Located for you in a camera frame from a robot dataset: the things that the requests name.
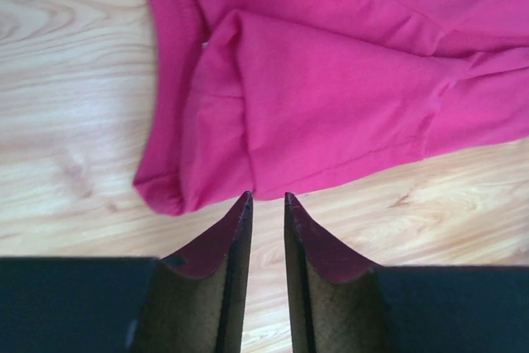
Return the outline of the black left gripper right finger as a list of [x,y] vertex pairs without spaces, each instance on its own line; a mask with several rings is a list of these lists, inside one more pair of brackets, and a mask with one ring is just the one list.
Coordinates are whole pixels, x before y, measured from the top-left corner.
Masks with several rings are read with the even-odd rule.
[[288,310],[295,352],[389,352],[378,264],[284,198]]

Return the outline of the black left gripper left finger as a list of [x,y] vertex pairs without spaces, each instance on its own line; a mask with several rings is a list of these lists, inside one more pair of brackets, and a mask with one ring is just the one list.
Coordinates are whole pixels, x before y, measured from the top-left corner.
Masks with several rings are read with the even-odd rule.
[[245,192],[221,220],[158,261],[132,351],[241,350],[252,225]]

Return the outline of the magenta t shirt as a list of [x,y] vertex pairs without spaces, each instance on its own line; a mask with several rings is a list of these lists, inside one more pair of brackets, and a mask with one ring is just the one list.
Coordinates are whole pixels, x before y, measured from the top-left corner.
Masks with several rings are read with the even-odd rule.
[[134,185],[181,215],[528,134],[528,0],[149,0]]

